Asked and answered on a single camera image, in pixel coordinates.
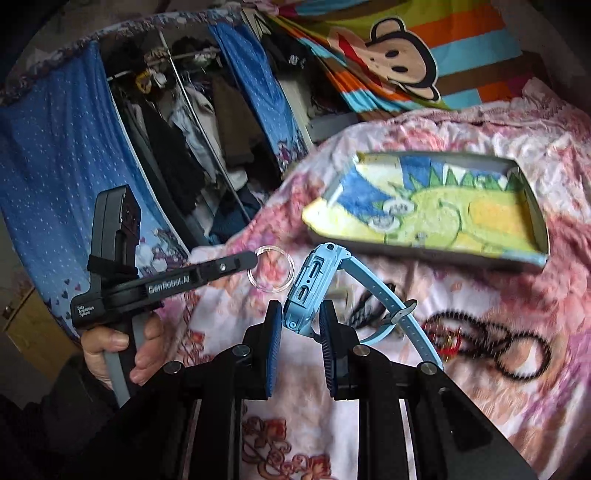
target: colorful striped blanket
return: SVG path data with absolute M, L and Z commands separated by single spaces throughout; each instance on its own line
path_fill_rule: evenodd
M 308 0 L 275 13 L 364 119 L 507 100 L 533 76 L 488 0 Z

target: green dinosaur spike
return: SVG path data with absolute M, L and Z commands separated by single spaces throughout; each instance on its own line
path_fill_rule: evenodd
M 457 185 L 457 178 L 450 168 L 447 170 L 445 185 Z
M 509 179 L 505 187 L 506 192 L 517 192 L 523 188 L 523 184 L 519 177 L 513 173 L 509 173 Z
M 492 175 L 487 175 L 486 180 L 484 181 L 484 188 L 485 190 L 500 190 L 499 182 L 495 180 Z
M 462 187 L 474 187 L 474 175 L 471 172 L 466 172 L 462 178 Z
M 412 175 L 409 175 L 409 177 L 410 182 L 413 184 L 415 192 L 418 192 L 419 190 L 422 190 L 424 188 L 423 184 L 421 184 L 421 182 L 419 182 L 415 177 L 413 177 Z
M 435 168 L 431 167 L 431 174 L 429 175 L 429 186 L 439 187 L 441 185 L 443 185 L 443 182 L 439 178 L 439 175 L 437 175 Z

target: screw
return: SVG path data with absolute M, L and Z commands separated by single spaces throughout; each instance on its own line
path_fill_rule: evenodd
M 244 343 L 235 345 L 232 349 L 232 353 L 236 356 L 247 356 L 250 352 L 250 347 L 248 345 L 244 345 Z
M 181 371 L 183 364 L 177 360 L 172 360 L 164 365 L 164 373 L 174 375 Z
M 421 365 L 421 372 L 426 375 L 435 375 L 437 373 L 437 366 L 431 362 L 425 362 Z
M 368 356 L 371 352 L 370 348 L 367 345 L 355 345 L 353 347 L 353 353 L 357 356 Z

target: light blue watch strap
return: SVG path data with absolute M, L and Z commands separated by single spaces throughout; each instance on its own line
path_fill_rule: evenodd
M 345 270 L 349 275 L 358 280 L 365 288 L 367 288 L 382 304 L 390 311 L 395 313 L 400 309 L 406 308 L 406 305 L 400 300 L 392 290 L 390 290 L 384 282 L 376 277 L 373 272 L 363 265 L 355 257 L 341 260 L 340 267 Z M 436 364 L 441 370 L 443 370 L 443 362 L 435 347 L 425 335 L 425 332 L 415 320 L 412 313 L 409 313 L 400 320 L 400 326 L 404 330 L 404 333 L 410 338 L 414 347 L 417 349 L 421 359 L 425 362 L 432 362 Z M 378 328 L 378 331 L 373 335 L 361 340 L 361 343 L 365 345 L 373 345 L 384 337 L 386 337 L 393 329 L 394 324 L 382 325 Z

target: bed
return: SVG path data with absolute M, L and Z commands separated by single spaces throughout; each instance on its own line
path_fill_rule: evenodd
M 591 120 L 537 79 L 521 98 L 460 112 L 423 109 L 354 125 L 332 137 L 289 174 L 251 224 L 226 245 L 193 250 L 200 262 L 261 245 L 290 253 L 296 271 L 315 246 L 301 220 L 303 207 L 357 151 L 470 151 L 515 159 L 547 222 L 551 255 L 539 275 L 461 270 L 378 256 L 359 258 L 407 298 L 419 320 L 457 309 L 512 329 L 532 330 L 552 347 L 538 379 L 515 382 L 486 361 L 455 358 L 446 372 L 545 480 L 589 448 L 591 420 Z M 278 262 L 261 265 L 269 280 Z M 363 288 L 342 277 L 358 300 Z M 169 357 L 186 365 L 212 359 L 239 343 L 263 320 L 267 294 L 246 274 L 172 297 L 160 315 L 174 332 Z M 360 337 L 367 332 L 360 331 Z M 408 339 L 390 335 L 376 346 L 393 361 L 416 365 Z M 516 351 L 510 362 L 527 356 Z M 350 479 L 357 461 L 357 404 L 334 402 L 324 381 L 322 352 L 309 338 L 283 331 L 276 393 L 247 402 L 243 423 L 243 478 Z

